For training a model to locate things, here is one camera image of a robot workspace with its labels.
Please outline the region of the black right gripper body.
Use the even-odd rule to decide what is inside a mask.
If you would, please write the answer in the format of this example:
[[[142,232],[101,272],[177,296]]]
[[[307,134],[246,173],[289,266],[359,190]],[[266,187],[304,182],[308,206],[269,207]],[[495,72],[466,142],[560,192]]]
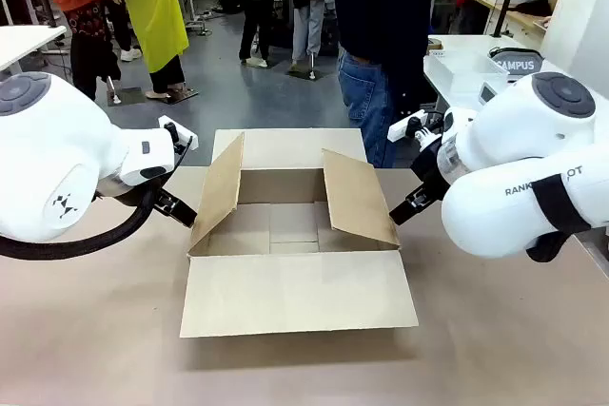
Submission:
[[[434,140],[420,152],[411,165],[411,170],[421,181],[421,185],[416,191],[425,198],[443,198],[450,186],[438,166],[438,153],[441,145],[440,138]]]

